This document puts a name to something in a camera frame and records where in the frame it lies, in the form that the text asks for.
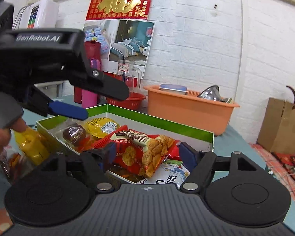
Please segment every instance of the cardboard box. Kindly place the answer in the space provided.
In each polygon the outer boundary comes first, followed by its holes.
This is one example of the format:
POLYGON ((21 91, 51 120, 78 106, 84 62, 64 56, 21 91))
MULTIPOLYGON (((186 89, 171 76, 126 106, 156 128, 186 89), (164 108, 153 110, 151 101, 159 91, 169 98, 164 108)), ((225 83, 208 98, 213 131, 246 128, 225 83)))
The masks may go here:
MULTIPOLYGON (((115 120, 120 125, 128 125, 129 129, 144 132, 146 134, 164 134, 182 142, 188 143, 195 150, 214 151, 214 133, 179 124, 176 122, 164 120, 144 113, 135 112, 121 107, 105 104, 87 109, 89 117, 100 118, 108 117, 115 120)), ((74 152, 74 149, 62 142, 48 130, 64 122, 67 118, 63 116, 54 116, 37 121, 37 130, 48 141, 47 147, 50 152, 63 151, 65 153, 74 152)), ((132 183, 117 174, 107 171, 108 176, 122 180, 126 183, 132 183)))
POLYGON ((293 104, 269 98, 257 143, 269 152, 295 154, 295 109, 293 104))

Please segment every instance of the orange plastic basket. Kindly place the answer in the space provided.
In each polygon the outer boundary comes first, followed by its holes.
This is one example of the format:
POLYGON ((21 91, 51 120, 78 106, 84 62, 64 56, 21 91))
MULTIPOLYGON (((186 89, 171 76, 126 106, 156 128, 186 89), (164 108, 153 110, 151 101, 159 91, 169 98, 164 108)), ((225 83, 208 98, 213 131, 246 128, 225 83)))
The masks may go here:
POLYGON ((140 93, 135 93, 135 92, 131 92, 130 96, 124 101, 118 101, 112 98, 106 98, 108 104, 119 106, 119 107, 130 109, 130 110, 139 109, 144 99, 146 99, 146 96, 140 93))
POLYGON ((148 114, 181 124, 222 134, 237 103, 227 104, 197 98, 200 92, 188 90, 179 95, 159 90, 159 85, 145 86, 148 90, 148 114))

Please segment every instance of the white snack bag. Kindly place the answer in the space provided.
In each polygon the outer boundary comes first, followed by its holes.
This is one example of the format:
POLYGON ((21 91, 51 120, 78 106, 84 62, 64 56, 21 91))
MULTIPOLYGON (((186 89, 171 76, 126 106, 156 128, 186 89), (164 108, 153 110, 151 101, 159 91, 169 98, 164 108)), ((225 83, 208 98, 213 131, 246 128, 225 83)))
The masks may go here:
POLYGON ((179 188, 190 175, 182 161, 165 160, 159 168, 155 171, 151 178, 144 178, 137 182, 137 184, 173 184, 175 183, 179 188))

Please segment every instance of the plastic bag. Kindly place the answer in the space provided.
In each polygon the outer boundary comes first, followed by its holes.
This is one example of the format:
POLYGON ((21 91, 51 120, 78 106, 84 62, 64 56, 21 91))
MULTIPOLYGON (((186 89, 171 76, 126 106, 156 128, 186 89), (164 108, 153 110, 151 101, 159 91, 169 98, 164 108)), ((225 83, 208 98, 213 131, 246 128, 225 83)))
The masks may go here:
POLYGON ((179 188, 189 175, 182 161, 166 160, 151 178, 144 178, 137 184, 176 184, 179 188))
POLYGON ((92 146, 98 140, 98 138, 88 134, 82 124, 84 122, 68 118, 50 129, 49 133, 80 153, 92 149, 92 146))
POLYGON ((0 172, 13 184, 20 177, 30 172, 34 166, 25 156, 19 154, 13 147, 5 146, 0 154, 0 172))
POLYGON ((127 179, 133 183, 137 183, 141 180, 143 180, 142 176, 138 176, 135 175, 131 172, 129 172, 128 170, 126 170, 125 168, 122 168, 120 166, 116 166, 116 165, 112 165, 109 170, 115 174, 117 174, 118 176, 123 177, 124 179, 127 179))
POLYGON ((134 130, 123 130, 110 138, 117 143, 117 163, 129 172, 151 177, 176 140, 164 135, 146 135, 134 130))
POLYGON ((117 122, 107 117, 94 118, 84 124, 86 131, 97 138, 104 138, 119 127, 117 122))
POLYGON ((14 132, 15 141, 20 150, 35 164, 39 165, 46 160, 50 153, 41 142, 41 136, 35 130, 27 127, 26 131, 14 132))

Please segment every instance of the black round disc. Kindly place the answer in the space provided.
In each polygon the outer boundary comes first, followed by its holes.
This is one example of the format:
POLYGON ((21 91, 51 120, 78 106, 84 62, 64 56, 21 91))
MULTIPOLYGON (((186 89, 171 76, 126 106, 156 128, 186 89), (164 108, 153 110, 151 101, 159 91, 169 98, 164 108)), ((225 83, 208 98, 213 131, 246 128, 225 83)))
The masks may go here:
POLYGON ((289 210, 289 192, 268 174, 241 171, 212 182, 205 200, 223 220, 241 226, 265 227, 282 221, 289 210))
POLYGON ((67 176, 31 176, 8 189, 5 207, 11 218, 31 226, 52 226, 77 217, 88 205, 88 188, 67 176))

